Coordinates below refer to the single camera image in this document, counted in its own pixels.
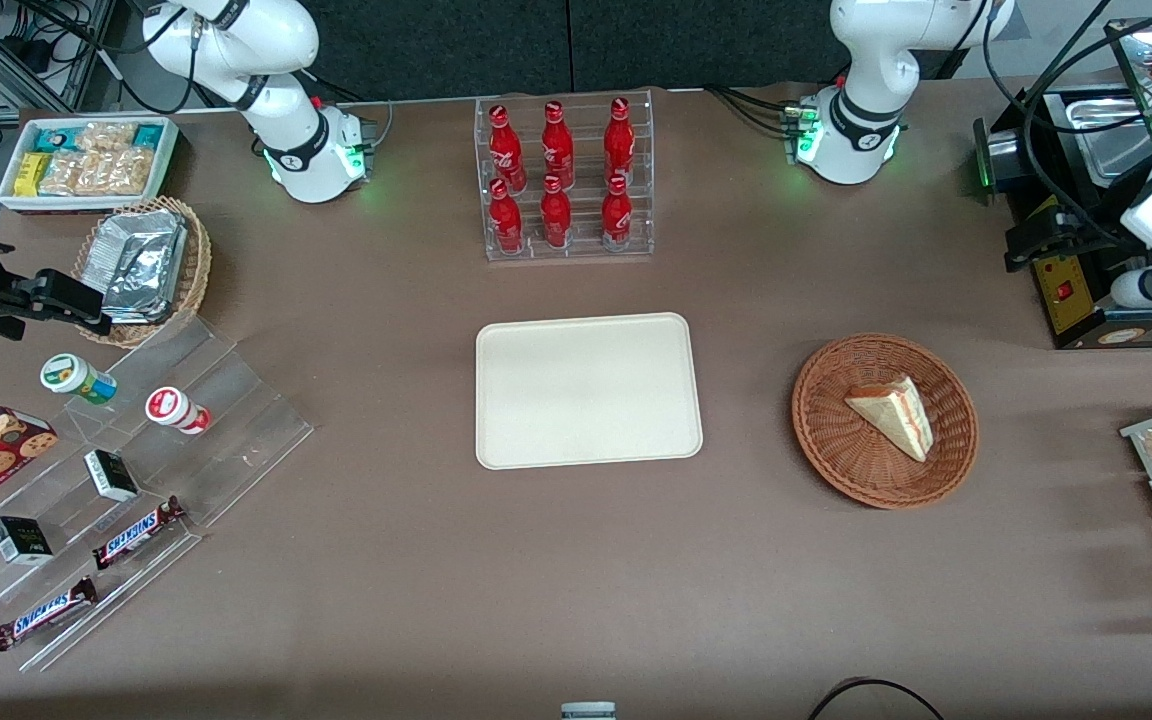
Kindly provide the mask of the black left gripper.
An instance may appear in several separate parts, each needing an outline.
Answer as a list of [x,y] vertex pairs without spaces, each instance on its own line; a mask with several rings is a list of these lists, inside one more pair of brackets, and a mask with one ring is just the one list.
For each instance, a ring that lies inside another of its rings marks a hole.
[[1044,205],[1006,232],[1005,268],[1016,273],[1034,263],[1074,259],[1093,275],[1116,275],[1152,264],[1152,251],[1126,232],[1111,210],[1092,209],[1085,222],[1064,205]]

